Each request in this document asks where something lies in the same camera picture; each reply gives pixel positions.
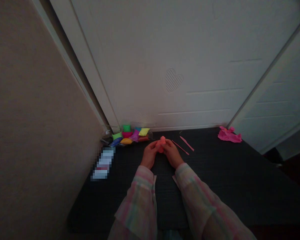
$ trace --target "wall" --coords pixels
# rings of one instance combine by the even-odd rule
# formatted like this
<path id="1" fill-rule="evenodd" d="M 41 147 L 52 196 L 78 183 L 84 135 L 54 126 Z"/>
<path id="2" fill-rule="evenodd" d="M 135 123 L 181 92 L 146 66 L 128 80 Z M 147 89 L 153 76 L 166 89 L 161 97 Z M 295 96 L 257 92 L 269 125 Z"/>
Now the wall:
<path id="1" fill-rule="evenodd" d="M 102 128 L 31 1 L 0 0 L 0 239 L 57 239 Z"/>

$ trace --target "orange clay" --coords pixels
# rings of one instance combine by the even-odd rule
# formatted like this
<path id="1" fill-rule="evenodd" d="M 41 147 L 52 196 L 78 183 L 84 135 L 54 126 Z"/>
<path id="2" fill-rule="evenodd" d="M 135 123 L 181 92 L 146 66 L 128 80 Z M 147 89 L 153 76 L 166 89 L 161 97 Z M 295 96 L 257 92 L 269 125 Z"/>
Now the orange clay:
<path id="1" fill-rule="evenodd" d="M 157 141 L 156 146 L 166 144 L 166 138 L 162 136 L 160 140 Z M 158 150 L 159 153 L 163 153 L 163 147 L 160 147 Z"/>

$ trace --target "door panel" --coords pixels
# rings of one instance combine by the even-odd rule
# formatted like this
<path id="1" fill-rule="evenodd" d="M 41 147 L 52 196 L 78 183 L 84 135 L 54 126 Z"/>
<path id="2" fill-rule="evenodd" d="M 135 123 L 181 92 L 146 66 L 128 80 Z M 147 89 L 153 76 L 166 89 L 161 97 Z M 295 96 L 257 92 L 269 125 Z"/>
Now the door panel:
<path id="1" fill-rule="evenodd" d="M 300 125 L 300 31 L 232 125 L 262 154 Z"/>
<path id="2" fill-rule="evenodd" d="M 120 124 L 227 124 L 300 23 L 300 1 L 72 0 Z"/>

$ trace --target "dark mat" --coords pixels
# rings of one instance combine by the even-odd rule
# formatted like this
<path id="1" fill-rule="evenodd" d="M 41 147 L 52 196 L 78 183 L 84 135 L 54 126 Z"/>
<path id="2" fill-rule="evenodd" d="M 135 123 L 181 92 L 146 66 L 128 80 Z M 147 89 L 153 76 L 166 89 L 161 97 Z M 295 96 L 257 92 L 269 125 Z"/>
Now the dark mat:
<path id="1" fill-rule="evenodd" d="M 156 132 L 154 138 L 164 135 L 189 152 L 188 156 L 179 150 L 184 161 L 244 224 L 300 224 L 300 187 L 247 143 L 221 141 L 218 132 L 219 128 Z M 117 148 L 108 179 L 91 182 L 90 175 L 87 177 L 69 214 L 72 231 L 110 230 L 147 144 Z M 187 228 L 181 193 L 172 179 L 174 169 L 165 155 L 157 154 L 152 171 L 157 175 L 158 228 Z"/>

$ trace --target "striped sleeve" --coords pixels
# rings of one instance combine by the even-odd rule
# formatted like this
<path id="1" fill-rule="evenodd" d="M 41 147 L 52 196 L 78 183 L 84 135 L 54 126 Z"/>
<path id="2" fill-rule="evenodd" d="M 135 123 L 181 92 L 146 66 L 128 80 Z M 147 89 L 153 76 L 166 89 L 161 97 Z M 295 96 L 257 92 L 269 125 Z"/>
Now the striped sleeve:
<path id="1" fill-rule="evenodd" d="M 139 166 L 115 214 L 115 222 L 108 239 L 156 239 L 157 218 L 155 202 L 156 176 L 144 166 Z"/>
<path id="2" fill-rule="evenodd" d="M 188 164 L 181 164 L 173 179 L 181 191 L 195 239 L 255 239 L 238 216 L 200 180 Z"/>

